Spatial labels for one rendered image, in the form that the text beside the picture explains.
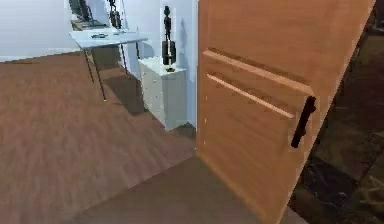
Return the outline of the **white table with thin legs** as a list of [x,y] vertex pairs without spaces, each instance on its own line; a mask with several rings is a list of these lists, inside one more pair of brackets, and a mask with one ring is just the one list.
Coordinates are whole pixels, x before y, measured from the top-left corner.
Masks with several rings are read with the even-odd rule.
[[[108,36],[106,38],[91,38],[92,35],[99,33],[108,34]],[[140,42],[148,40],[147,37],[140,35],[138,32],[129,31],[128,29],[116,28],[70,31],[69,35],[76,42],[76,44],[80,48],[80,51],[84,55],[91,81],[94,81],[94,77],[90,61],[86,55],[87,51],[93,53],[94,48],[105,46],[123,46],[124,44],[131,43],[135,43],[136,45],[138,45]]]

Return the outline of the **black figure statue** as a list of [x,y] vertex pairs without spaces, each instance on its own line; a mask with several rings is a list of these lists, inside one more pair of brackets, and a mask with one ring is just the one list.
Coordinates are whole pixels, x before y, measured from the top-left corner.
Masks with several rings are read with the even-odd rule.
[[169,17],[170,8],[168,6],[164,7],[164,15],[165,40],[162,42],[163,65],[167,72],[174,72],[175,69],[172,67],[172,64],[176,62],[176,47],[175,42],[171,40],[172,23]]

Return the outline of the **white chest of drawers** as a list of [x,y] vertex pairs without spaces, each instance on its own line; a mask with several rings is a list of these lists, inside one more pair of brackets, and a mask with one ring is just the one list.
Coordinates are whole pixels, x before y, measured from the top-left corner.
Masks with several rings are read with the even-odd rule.
[[171,66],[167,71],[160,57],[138,60],[144,106],[166,130],[187,123],[186,71]]

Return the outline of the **brown wooden room door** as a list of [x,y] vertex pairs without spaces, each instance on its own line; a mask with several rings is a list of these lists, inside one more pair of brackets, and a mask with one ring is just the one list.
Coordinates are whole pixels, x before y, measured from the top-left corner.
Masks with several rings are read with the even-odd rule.
[[375,2],[199,0],[196,153],[258,224],[280,223]]

